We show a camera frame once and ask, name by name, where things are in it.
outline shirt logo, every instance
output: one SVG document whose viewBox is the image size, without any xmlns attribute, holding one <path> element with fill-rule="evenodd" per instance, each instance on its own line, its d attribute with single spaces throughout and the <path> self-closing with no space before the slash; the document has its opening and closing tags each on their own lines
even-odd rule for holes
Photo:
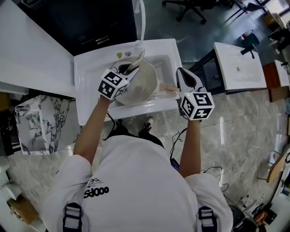
<svg viewBox="0 0 290 232">
<path fill-rule="evenodd" d="M 104 193 L 108 193 L 109 192 L 109 188 L 108 187 L 104 187 L 104 188 L 91 188 L 91 190 L 87 190 L 83 196 L 84 199 L 88 198 L 88 197 L 97 197 L 99 195 L 103 195 Z"/>
<path fill-rule="evenodd" d="M 104 182 L 102 182 L 101 180 L 99 180 L 98 178 L 93 178 L 93 179 L 90 179 L 90 181 L 87 183 L 87 188 L 90 188 L 90 187 L 94 187 L 96 186 L 97 184 L 103 184 Z"/>
</svg>

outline tiled floor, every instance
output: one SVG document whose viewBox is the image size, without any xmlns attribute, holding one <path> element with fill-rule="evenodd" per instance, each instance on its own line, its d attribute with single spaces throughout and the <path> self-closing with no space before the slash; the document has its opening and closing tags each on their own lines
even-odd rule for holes
<svg viewBox="0 0 290 232">
<path fill-rule="evenodd" d="M 210 118 L 202 122 L 201 153 L 202 169 L 221 166 L 228 170 L 235 164 L 234 170 L 222 176 L 222 183 L 229 183 L 225 192 L 233 201 L 250 194 L 259 199 L 265 193 L 265 199 L 271 197 L 274 185 L 258 180 L 257 172 L 260 163 L 267 160 L 270 150 L 281 152 L 286 140 L 287 117 L 285 102 L 269 103 L 266 90 L 238 93 L 235 95 L 214 96 L 215 110 Z M 151 133 L 160 138 L 170 154 L 172 136 L 186 128 L 187 121 L 180 117 L 178 111 L 164 111 L 150 114 L 155 119 Z M 137 134 L 146 116 L 124 119 L 129 131 Z M 101 138 L 106 138 L 112 127 L 111 122 L 105 123 Z M 101 155 L 104 141 L 100 141 L 97 154 Z M 173 157 L 179 161 L 183 142 L 175 145 Z M 49 193 L 51 183 L 61 162 L 72 155 L 73 145 L 67 150 L 52 155 L 36 156 L 20 153 L 9 156 L 10 174 L 20 184 L 24 194 L 40 210 L 44 199 Z M 209 170 L 218 175 L 219 169 Z"/>
<path fill-rule="evenodd" d="M 145 39 L 175 38 L 183 62 L 191 63 L 202 58 L 213 48 L 213 42 L 237 44 L 239 36 L 250 29 L 253 29 L 260 39 L 258 49 L 262 63 L 268 63 L 275 58 L 283 61 L 283 58 L 276 56 L 274 49 L 269 47 L 269 41 L 266 39 L 268 32 L 258 18 L 262 13 L 260 11 L 244 14 L 234 22 L 224 24 L 225 19 L 237 9 L 216 7 L 203 12 L 208 22 L 206 25 L 200 25 L 200 19 L 193 12 L 188 12 L 184 20 L 178 23 L 175 17 L 181 8 L 176 5 L 168 4 L 163 8 L 161 1 L 146 0 L 145 7 Z M 214 102 L 216 107 L 213 114 L 202 122 L 202 169 L 221 166 L 226 171 L 235 165 L 234 169 L 222 176 L 221 182 L 229 183 L 229 188 L 224 194 L 237 202 L 246 194 L 260 199 L 265 193 L 267 200 L 273 193 L 274 185 L 256 177 L 260 163 L 269 158 L 270 150 L 281 151 L 285 143 L 285 102 L 269 103 L 266 90 L 228 96 L 217 95 L 214 96 Z M 187 121 L 174 110 L 155 113 L 152 116 L 155 118 L 155 125 L 151 133 L 160 138 L 169 155 L 172 136 L 186 128 Z M 124 119 L 124 124 L 131 133 L 137 134 L 145 119 L 145 115 L 127 118 Z M 106 137 L 111 127 L 111 122 L 105 123 L 102 138 Z M 103 144 L 104 141 L 101 140 L 98 155 L 102 152 Z M 173 155 L 177 161 L 180 160 L 182 147 L 183 142 L 178 141 Z M 72 154 L 72 150 L 73 145 L 68 147 L 68 150 L 48 156 L 23 156 L 17 153 L 9 157 L 11 177 L 19 183 L 38 211 L 49 193 L 61 162 Z M 219 169 L 209 170 L 209 173 L 215 176 L 219 172 Z"/>
</svg>

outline white t-shirt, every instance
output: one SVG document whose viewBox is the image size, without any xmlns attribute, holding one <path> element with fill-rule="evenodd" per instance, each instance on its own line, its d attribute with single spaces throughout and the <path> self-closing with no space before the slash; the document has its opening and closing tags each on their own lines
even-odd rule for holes
<svg viewBox="0 0 290 232">
<path fill-rule="evenodd" d="M 67 202 L 81 188 L 91 232 L 201 231 L 201 206 L 213 210 L 219 232 L 232 229 L 232 212 L 216 179 L 209 174 L 184 179 L 171 166 L 165 150 L 144 139 L 109 138 L 94 174 L 79 155 L 65 160 L 42 211 L 50 232 L 58 231 Z"/>
</svg>

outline sink basin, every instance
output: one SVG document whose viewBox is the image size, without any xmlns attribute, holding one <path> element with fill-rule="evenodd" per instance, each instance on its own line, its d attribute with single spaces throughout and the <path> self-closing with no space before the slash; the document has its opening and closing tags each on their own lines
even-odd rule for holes
<svg viewBox="0 0 290 232">
<path fill-rule="evenodd" d="M 244 48 L 214 43 L 226 90 L 266 88 L 263 68 L 257 52 L 241 54 Z"/>
<path fill-rule="evenodd" d="M 125 106 L 114 101 L 109 108 L 109 113 L 114 119 L 178 108 L 177 94 L 159 91 L 161 82 L 176 86 L 175 73 L 182 65 L 175 39 L 146 40 L 143 42 L 143 49 L 145 49 L 144 60 L 155 67 L 157 88 L 145 102 Z M 137 58 L 140 51 L 140 48 L 135 47 L 135 42 L 132 42 L 97 49 L 74 57 L 77 116 L 80 125 L 86 124 L 98 102 L 100 93 L 97 89 L 105 69 L 117 61 Z"/>
<path fill-rule="evenodd" d="M 275 60 L 274 62 L 277 68 L 281 87 L 289 86 L 290 84 L 288 79 L 287 66 L 281 66 L 282 62 L 279 60 Z"/>
</svg>

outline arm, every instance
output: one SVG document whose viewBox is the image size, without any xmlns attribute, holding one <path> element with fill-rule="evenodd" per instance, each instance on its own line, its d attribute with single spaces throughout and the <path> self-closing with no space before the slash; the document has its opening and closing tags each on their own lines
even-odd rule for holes
<svg viewBox="0 0 290 232">
<path fill-rule="evenodd" d="M 185 178 L 200 173 L 200 170 L 200 123 L 199 120 L 188 121 L 179 173 Z"/>
<path fill-rule="evenodd" d="M 73 155 L 62 162 L 41 210 L 42 221 L 49 231 L 62 231 L 58 225 L 62 224 L 65 206 L 91 177 L 92 167 L 85 158 Z"/>
<path fill-rule="evenodd" d="M 73 154 L 82 156 L 90 164 L 94 160 L 110 103 L 109 99 L 101 96 L 74 146 Z"/>
</svg>

